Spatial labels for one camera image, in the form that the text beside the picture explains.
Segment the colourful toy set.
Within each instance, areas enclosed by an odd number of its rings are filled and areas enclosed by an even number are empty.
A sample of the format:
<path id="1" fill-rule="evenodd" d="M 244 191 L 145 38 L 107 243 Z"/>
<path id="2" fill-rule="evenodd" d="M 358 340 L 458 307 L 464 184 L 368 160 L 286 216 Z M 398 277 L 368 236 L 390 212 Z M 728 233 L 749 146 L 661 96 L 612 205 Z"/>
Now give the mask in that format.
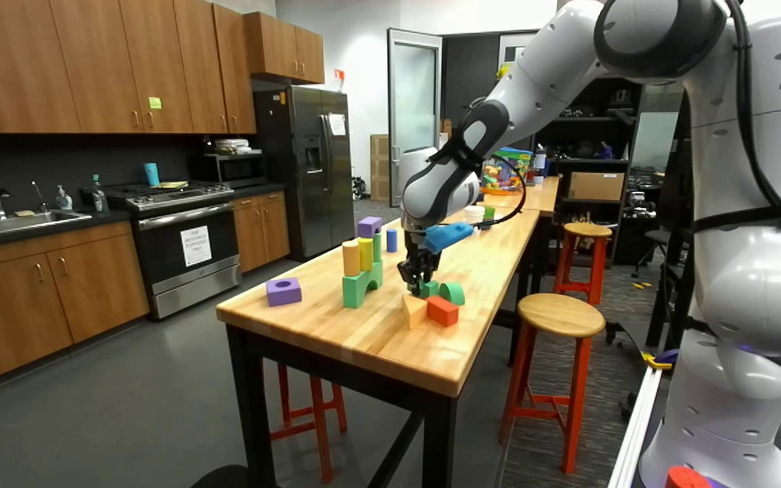
<path id="1" fill-rule="evenodd" d="M 516 195 L 526 185 L 533 152 L 500 148 L 481 164 L 480 189 L 485 195 Z"/>

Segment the cardboard box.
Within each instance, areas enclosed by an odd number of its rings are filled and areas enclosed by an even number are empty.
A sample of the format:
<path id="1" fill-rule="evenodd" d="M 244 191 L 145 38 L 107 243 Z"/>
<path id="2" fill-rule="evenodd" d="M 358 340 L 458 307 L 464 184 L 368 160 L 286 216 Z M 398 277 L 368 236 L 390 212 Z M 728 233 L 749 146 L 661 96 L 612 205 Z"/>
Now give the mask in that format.
<path id="1" fill-rule="evenodd" d="M 573 172 L 568 198 L 593 201 L 619 201 L 625 189 L 624 173 Z"/>

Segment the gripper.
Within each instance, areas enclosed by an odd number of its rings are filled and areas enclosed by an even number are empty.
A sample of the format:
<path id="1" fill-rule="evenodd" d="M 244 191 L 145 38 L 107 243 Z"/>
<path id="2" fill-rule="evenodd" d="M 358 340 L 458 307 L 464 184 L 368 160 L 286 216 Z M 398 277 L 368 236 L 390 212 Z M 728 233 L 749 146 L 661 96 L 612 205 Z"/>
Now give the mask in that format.
<path id="1" fill-rule="evenodd" d="M 422 234 L 403 235 L 406 259 L 397 264 L 408 291 L 416 297 L 421 296 L 422 285 L 427 287 L 433 281 L 442 257 L 442 252 L 433 254 L 427 250 L 422 238 Z"/>

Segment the stainless steel refrigerator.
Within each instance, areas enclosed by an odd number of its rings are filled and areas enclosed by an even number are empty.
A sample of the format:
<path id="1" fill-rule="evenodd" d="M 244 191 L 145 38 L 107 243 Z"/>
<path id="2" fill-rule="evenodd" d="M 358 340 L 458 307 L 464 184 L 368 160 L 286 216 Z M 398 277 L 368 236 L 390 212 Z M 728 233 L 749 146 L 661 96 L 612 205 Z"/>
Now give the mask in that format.
<path id="1" fill-rule="evenodd" d="M 306 262 L 355 236 L 348 97 L 288 85 L 254 93 L 258 148 L 269 182 L 285 185 L 290 257 Z M 346 115 L 347 137 L 328 113 Z"/>

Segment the small wooden base cabinet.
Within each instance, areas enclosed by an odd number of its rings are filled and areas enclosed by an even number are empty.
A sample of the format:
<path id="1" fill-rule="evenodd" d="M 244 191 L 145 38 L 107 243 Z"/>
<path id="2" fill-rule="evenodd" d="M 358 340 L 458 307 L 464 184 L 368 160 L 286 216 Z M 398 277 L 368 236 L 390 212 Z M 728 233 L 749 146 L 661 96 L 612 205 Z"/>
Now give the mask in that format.
<path id="1" fill-rule="evenodd" d="M 242 274 L 291 253 L 284 191 L 237 197 L 233 206 Z"/>

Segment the black shelf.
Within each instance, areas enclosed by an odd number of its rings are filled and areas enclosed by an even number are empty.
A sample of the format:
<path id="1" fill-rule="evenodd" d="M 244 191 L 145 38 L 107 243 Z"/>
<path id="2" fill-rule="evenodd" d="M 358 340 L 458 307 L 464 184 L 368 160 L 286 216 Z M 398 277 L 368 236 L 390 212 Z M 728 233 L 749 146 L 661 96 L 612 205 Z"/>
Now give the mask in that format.
<path id="1" fill-rule="evenodd" d="M 534 136 L 546 149 L 549 176 L 559 179 L 555 222 L 586 220 L 612 232 L 607 242 L 607 266 L 613 264 L 626 200 L 627 178 L 641 110 L 643 88 L 619 77 L 592 81 L 554 121 Z M 568 198 L 573 172 L 624 173 L 619 201 Z"/>

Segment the yellow foam wedge block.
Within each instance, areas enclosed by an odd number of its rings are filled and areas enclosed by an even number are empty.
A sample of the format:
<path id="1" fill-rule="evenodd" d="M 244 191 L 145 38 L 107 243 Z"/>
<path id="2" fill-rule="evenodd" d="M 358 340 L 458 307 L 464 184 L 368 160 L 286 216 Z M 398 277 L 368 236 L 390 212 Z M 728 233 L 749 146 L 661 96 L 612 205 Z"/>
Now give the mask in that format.
<path id="1" fill-rule="evenodd" d="M 428 318 L 428 302 L 425 299 L 404 293 L 402 296 L 403 324 L 412 330 Z"/>

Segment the orange stool with wooden seat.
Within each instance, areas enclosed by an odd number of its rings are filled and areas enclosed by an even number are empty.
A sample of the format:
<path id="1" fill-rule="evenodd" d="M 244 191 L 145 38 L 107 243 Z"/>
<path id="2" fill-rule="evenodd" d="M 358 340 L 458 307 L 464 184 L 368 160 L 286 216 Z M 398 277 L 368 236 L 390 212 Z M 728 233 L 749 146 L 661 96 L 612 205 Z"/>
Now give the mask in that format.
<path id="1" fill-rule="evenodd" d="M 570 222 L 563 226 L 558 260 L 556 263 L 553 293 L 565 294 L 568 291 L 586 294 L 586 301 L 593 306 L 601 303 L 607 242 L 612 232 L 606 226 L 591 222 Z M 579 240 L 592 240 L 590 277 L 587 282 L 573 281 L 570 272 L 574 263 L 574 253 Z"/>
<path id="2" fill-rule="evenodd" d="M 312 404 L 308 407 L 294 409 L 290 402 L 289 376 L 286 365 L 277 365 L 279 396 L 282 415 L 282 427 L 272 430 L 272 441 L 279 441 L 289 436 L 313 430 L 316 435 L 317 455 L 321 470 L 322 484 L 328 484 L 334 479 L 334 466 L 332 466 L 331 454 L 329 454 L 329 427 L 327 414 L 334 411 L 338 421 L 338 429 L 341 434 L 347 432 L 347 416 L 344 404 L 343 389 L 335 383 L 331 383 L 332 395 L 328 401 L 323 398 L 322 380 L 315 376 L 309 376 Z"/>
<path id="3" fill-rule="evenodd" d="M 498 441 L 504 445 L 517 419 L 556 420 L 563 434 L 561 471 L 576 469 L 576 455 L 582 433 L 586 381 L 591 346 L 605 329 L 603 315 L 588 302 L 555 293 L 526 296 L 517 304 L 521 319 L 514 349 L 508 392 L 502 412 Z M 537 333 L 574 339 L 574 362 L 567 396 L 534 394 L 529 387 Z"/>

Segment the red round object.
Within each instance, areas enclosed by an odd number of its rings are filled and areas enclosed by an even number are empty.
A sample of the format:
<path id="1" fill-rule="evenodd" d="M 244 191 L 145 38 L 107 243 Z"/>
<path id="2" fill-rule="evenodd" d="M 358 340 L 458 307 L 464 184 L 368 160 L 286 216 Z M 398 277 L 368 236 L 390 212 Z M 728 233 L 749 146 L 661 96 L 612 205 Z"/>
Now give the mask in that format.
<path id="1" fill-rule="evenodd" d="M 672 466 L 667 470 L 664 488 L 713 488 L 710 481 L 687 466 Z"/>

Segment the wooden base cabinets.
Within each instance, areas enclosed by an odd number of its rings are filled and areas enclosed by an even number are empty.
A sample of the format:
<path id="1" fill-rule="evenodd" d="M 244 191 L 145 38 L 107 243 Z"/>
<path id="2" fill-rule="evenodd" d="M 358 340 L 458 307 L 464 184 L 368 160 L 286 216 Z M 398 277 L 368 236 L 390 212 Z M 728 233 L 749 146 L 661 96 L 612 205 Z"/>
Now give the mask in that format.
<path id="1" fill-rule="evenodd" d="M 0 244 L 0 377 L 149 311 L 125 220 Z"/>

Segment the black microwave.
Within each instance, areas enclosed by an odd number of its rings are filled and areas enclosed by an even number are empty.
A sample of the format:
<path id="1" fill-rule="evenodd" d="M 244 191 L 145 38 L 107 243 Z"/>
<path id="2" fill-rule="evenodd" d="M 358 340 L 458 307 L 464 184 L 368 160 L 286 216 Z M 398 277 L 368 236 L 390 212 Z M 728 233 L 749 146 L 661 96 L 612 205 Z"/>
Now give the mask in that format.
<path id="1" fill-rule="evenodd" d="M 230 188 L 247 188 L 268 182 L 266 161 L 262 151 L 245 154 L 204 154 L 188 163 L 189 175 L 194 180 L 214 182 Z"/>

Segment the orange foam block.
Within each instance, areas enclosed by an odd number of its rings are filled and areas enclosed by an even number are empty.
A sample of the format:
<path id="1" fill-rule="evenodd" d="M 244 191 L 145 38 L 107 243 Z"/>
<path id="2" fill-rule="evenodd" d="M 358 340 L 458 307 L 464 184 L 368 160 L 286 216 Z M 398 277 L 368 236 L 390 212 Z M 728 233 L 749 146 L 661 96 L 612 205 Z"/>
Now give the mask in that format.
<path id="1" fill-rule="evenodd" d="M 451 327 L 458 323 L 459 306 L 449 302 L 441 296 L 431 296 L 425 299 L 427 303 L 427 316 L 431 321 L 442 327 Z"/>

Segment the glass door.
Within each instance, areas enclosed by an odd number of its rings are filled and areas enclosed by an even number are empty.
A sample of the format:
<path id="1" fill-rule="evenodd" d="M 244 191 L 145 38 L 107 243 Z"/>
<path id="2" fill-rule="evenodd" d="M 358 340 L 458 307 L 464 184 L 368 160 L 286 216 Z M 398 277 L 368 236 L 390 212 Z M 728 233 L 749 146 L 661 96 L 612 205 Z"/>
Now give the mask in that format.
<path id="1" fill-rule="evenodd" d="M 401 157 L 437 147 L 442 108 L 443 40 L 422 32 L 388 28 L 388 204 L 402 201 Z"/>

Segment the wooden cabinet over refrigerator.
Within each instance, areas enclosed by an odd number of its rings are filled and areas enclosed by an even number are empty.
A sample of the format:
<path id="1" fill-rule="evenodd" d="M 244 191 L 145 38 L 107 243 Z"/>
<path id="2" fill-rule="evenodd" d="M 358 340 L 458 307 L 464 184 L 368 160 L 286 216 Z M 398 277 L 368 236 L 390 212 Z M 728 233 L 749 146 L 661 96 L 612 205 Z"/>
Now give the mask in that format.
<path id="1" fill-rule="evenodd" d="M 243 16 L 252 77 L 292 85 L 325 83 L 323 37 L 261 12 Z"/>

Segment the steel sink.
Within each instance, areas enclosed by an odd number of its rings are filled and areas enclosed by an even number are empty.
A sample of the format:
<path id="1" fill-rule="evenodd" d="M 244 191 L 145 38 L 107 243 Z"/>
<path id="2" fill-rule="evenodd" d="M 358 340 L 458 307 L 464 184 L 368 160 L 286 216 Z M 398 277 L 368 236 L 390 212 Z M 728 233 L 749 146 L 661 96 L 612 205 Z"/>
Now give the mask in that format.
<path id="1" fill-rule="evenodd" d="M 62 210 L 32 214 L 31 216 L 12 216 L 0 220 L 0 235 L 47 228 L 47 226 L 57 226 L 65 223 L 77 222 L 77 220 L 88 220 L 90 218 L 90 214 Z"/>

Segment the yellow clamp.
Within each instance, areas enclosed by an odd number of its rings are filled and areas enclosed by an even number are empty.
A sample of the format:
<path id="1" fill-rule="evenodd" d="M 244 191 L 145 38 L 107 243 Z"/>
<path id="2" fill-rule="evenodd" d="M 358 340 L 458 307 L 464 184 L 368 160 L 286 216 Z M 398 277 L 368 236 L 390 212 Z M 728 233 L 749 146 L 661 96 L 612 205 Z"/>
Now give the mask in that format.
<path id="1" fill-rule="evenodd" d="M 678 348 L 663 351 L 657 355 L 650 352 L 641 352 L 641 358 L 645 364 L 657 371 L 668 371 L 675 367 L 679 358 Z"/>

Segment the green foam arch block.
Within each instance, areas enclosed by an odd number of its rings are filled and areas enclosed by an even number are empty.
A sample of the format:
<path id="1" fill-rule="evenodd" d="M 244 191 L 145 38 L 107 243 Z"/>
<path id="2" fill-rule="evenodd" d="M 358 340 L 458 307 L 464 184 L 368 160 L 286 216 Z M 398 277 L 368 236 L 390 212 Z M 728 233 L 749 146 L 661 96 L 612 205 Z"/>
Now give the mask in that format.
<path id="1" fill-rule="evenodd" d="M 373 262 L 372 269 L 356 276 L 343 276 L 343 307 L 360 308 L 365 302 L 367 291 L 378 290 L 384 280 L 382 262 Z"/>

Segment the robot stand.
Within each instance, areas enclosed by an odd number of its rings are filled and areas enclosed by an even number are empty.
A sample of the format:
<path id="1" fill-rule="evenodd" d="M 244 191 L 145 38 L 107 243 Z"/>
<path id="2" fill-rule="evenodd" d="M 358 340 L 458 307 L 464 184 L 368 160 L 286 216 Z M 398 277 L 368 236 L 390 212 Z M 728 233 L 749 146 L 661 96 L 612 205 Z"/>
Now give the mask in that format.
<path id="1" fill-rule="evenodd" d="M 608 488 L 664 488 L 687 466 L 717 488 L 781 488 L 781 359 L 692 334 L 675 367 L 647 368 Z"/>

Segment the white paper sign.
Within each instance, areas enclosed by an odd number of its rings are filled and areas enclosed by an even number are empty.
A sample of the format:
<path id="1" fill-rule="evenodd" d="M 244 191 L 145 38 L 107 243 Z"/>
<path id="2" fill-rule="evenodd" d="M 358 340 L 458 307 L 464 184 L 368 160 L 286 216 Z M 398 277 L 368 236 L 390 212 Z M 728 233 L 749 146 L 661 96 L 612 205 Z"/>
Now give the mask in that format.
<path id="1" fill-rule="evenodd" d="M 184 264 L 187 268 L 213 259 L 207 226 L 196 226 L 180 232 Z"/>

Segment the purple foam block with hole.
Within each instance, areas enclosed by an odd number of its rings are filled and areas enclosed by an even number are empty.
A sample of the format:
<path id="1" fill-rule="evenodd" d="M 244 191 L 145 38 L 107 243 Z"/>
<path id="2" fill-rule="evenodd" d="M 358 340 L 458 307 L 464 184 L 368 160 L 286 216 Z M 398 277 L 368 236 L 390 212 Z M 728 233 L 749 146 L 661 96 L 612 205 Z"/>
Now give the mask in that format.
<path id="1" fill-rule="evenodd" d="M 302 300 L 300 281 L 295 277 L 268 280 L 264 282 L 264 290 L 266 290 L 267 304 L 272 308 Z"/>

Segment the stack of cardboard boxes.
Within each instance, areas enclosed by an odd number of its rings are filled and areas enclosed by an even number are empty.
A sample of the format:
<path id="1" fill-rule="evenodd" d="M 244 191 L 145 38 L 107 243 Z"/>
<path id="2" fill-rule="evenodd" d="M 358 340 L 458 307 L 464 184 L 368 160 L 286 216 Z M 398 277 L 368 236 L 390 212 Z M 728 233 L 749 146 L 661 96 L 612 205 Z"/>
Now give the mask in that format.
<path id="1" fill-rule="evenodd" d="M 371 135 L 371 198 L 388 203 L 390 196 L 388 135 Z"/>

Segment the row of wooden wall cabinets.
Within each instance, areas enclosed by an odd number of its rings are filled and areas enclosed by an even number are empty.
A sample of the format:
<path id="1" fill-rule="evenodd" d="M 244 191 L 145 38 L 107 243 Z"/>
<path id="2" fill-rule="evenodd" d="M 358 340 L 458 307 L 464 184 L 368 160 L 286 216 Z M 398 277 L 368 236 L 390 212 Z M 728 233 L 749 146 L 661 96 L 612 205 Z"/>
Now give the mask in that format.
<path id="1" fill-rule="evenodd" d="M 255 132 L 241 13 L 206 0 L 0 0 L 0 134 Z"/>

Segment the stainless steel stove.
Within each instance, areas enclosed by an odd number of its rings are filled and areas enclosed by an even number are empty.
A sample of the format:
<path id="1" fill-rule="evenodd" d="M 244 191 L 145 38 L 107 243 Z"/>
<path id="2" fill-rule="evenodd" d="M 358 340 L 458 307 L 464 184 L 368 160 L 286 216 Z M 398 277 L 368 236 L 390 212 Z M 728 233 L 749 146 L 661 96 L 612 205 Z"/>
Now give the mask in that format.
<path id="1" fill-rule="evenodd" d="M 160 319 L 241 283 L 235 206 L 230 186 L 189 180 L 186 188 L 109 186 L 112 208 L 131 216 L 134 246 L 148 294 L 150 319 Z M 180 232 L 207 226 L 213 259 L 187 268 Z"/>

